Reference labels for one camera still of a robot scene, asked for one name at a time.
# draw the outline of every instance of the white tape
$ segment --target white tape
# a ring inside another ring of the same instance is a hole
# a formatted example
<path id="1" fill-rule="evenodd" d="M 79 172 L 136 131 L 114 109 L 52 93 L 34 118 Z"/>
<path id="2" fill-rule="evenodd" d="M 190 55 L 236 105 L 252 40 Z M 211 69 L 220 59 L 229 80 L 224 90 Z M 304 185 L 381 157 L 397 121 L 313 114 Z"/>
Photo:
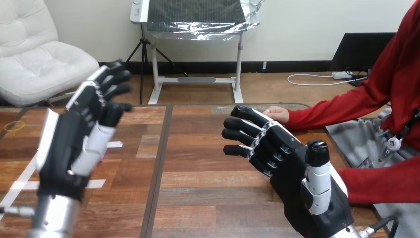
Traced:
<path id="1" fill-rule="evenodd" d="M 110 141 L 106 144 L 107 148 L 121 148 L 122 142 L 121 141 Z"/>
<path id="2" fill-rule="evenodd" d="M 86 188 L 101 188 L 106 179 L 93 179 L 88 182 Z M 22 182 L 16 181 L 13 183 L 10 190 L 37 190 L 39 187 L 39 181 Z"/>
<path id="3" fill-rule="evenodd" d="M 12 184 L 12 186 L 10 187 L 10 190 L 7 192 L 6 196 L 4 196 L 3 200 L 0 202 L 0 207 L 9 208 L 13 204 L 13 202 L 16 200 L 21 190 L 35 190 L 38 188 L 39 182 L 37 181 L 28 182 L 32 174 L 35 172 L 36 157 L 37 155 L 35 154 L 35 156 L 26 166 L 25 170 L 19 176 L 17 181 Z M 89 181 L 87 188 L 100 188 L 104 185 L 104 183 L 105 183 L 105 179 L 91 180 Z M 0 221 L 3 218 L 3 215 L 4 214 L 0 214 Z"/>
<path id="4" fill-rule="evenodd" d="M 26 166 L 25 170 L 17 179 L 18 182 L 27 182 L 32 174 L 35 172 L 35 158 L 37 155 L 32 158 L 29 164 Z M 1 207 L 9 208 L 17 196 L 19 195 L 21 189 L 9 190 L 3 200 L 0 202 Z M 0 221 L 3 218 L 3 214 L 0 214 Z"/>

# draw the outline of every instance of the lanyard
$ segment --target lanyard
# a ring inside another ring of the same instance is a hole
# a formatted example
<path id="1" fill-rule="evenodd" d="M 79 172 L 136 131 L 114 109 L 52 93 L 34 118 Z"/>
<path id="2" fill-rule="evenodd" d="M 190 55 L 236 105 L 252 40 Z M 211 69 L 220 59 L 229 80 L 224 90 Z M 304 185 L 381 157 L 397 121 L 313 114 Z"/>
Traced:
<path id="1" fill-rule="evenodd" d="M 420 121 L 420 108 L 417 109 L 416 114 L 414 114 L 413 118 L 409 120 L 405 126 L 404 129 L 395 135 L 394 137 L 390 138 L 387 142 L 387 145 L 385 149 L 382 152 L 382 156 L 378 158 L 377 161 L 372 162 L 363 162 L 361 166 L 366 167 L 366 163 L 368 163 L 368 167 L 383 167 L 389 160 L 389 158 L 397 152 L 401 148 L 401 142 L 403 141 L 404 136 L 406 136 L 410 130 L 411 127 L 413 127 L 414 124 L 416 124 L 418 121 Z"/>
<path id="2" fill-rule="evenodd" d="M 402 139 L 404 136 L 406 136 L 408 134 L 408 132 L 410 132 L 411 127 L 413 127 L 413 125 L 416 124 L 416 122 L 418 122 L 418 121 L 420 121 L 420 108 L 417 109 L 416 114 L 414 114 L 413 118 L 411 118 L 411 120 L 409 120 L 406 123 L 403 131 L 400 132 L 398 135 L 396 135 L 396 137 L 398 139 Z"/>

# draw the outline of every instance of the white armchair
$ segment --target white armchair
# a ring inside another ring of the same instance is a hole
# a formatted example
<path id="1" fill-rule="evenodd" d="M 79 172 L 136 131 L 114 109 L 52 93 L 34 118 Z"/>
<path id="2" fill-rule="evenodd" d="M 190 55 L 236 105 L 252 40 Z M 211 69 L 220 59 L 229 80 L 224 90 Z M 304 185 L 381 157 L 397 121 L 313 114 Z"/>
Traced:
<path id="1" fill-rule="evenodd" d="M 0 97 L 32 105 L 79 85 L 99 68 L 59 42 L 44 0 L 0 0 Z"/>

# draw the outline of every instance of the white wall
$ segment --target white wall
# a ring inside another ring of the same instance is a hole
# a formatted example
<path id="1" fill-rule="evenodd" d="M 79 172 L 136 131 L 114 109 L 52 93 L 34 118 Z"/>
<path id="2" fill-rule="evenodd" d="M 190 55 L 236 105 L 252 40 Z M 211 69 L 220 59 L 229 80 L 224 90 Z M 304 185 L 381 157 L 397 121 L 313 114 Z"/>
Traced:
<path id="1" fill-rule="evenodd" d="M 265 0 L 262 23 L 244 34 L 244 61 L 331 60 L 345 32 L 395 32 L 415 0 Z M 61 41 L 98 61 L 126 60 L 140 27 L 132 0 L 45 0 Z M 173 61 L 236 61 L 237 39 L 158 40 Z M 137 53 L 132 61 L 139 61 Z"/>

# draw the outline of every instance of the robotic hand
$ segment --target robotic hand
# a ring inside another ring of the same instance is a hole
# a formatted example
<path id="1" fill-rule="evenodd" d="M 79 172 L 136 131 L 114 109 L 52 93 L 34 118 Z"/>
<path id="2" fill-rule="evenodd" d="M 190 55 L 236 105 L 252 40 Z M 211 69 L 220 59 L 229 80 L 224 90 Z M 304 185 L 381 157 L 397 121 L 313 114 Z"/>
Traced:
<path id="1" fill-rule="evenodd" d="M 352 226 L 347 189 L 330 164 L 324 141 L 302 145 L 281 124 L 244 106 L 236 106 L 231 116 L 240 119 L 226 119 L 222 136 L 245 146 L 226 145 L 223 151 L 247 158 L 270 177 L 287 220 L 303 237 L 360 238 L 379 229 L 368 227 L 359 235 Z"/>
<path id="2" fill-rule="evenodd" d="M 102 66 L 58 115 L 49 110 L 36 154 L 40 176 L 38 206 L 28 238 L 69 238 L 85 187 L 124 111 L 131 105 L 110 101 L 128 92 L 130 72 L 120 62 Z"/>

